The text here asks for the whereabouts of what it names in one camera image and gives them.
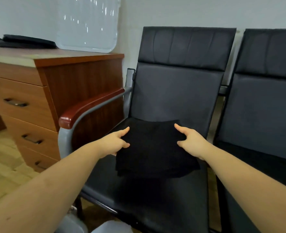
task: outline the floor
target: floor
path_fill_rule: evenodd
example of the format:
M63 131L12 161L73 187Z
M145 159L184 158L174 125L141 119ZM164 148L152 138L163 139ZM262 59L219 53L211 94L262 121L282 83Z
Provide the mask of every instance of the floor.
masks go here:
M208 135L208 141L210 142L212 141L216 130L222 103L223 99L219 98ZM25 184L37 175L37 172L24 163L14 141L7 131L0 131L0 201L7 194L13 192L20 185ZM210 168L208 169L208 184L210 227L217 231L221 231L216 177ZM82 200L82 205L86 217L85 224L90 231L94 230L102 223L114 219L109 212L85 200Z

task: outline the folded black towel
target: folded black towel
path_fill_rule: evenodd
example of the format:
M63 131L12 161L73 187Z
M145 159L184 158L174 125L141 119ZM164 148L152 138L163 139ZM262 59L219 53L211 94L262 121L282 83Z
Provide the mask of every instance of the folded black towel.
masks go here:
M114 131L130 127L122 139L130 147L116 156L118 176L137 178L176 178L200 168L197 159L177 145L186 136L174 127L178 120L147 122L127 118Z

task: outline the finger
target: finger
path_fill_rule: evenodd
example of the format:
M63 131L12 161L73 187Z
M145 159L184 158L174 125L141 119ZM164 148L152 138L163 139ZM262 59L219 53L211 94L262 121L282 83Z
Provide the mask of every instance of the finger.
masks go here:
M178 141L178 142L177 142L177 145L178 145L179 147L182 147L182 148L183 148L184 141Z
M130 130L130 127L127 127L124 130L117 131L116 133L117 133L118 138L121 138L122 136L126 135L127 132L129 132L129 130Z
M127 143L127 142L125 142L125 141L123 142L123 145L122 145L123 148L128 148L129 146L130 146L129 143Z
M188 136L188 134L190 133L190 128L187 127L181 127L180 125L177 125L176 123L174 124L174 127L180 132L185 134L186 136Z

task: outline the left hand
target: left hand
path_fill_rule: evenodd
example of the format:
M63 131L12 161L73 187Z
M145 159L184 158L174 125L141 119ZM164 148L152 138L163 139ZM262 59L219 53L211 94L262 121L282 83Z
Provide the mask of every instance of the left hand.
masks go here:
M121 148L128 148L129 143L121 139L122 136L129 132L129 127L124 130L112 132L101 139L94 141L99 147L100 158L107 156L108 154L116 155L117 151Z

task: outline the wooden armrest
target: wooden armrest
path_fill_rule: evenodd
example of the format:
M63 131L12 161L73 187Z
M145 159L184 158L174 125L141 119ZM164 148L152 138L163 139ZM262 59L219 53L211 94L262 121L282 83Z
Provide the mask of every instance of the wooden armrest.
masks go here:
M125 92L124 88L119 88L107 93L99 94L86 101L79 102L78 104L72 106L62 114L62 116L59 119L60 127L64 129L71 129L76 120L79 118L79 116L81 116L87 110L124 92Z

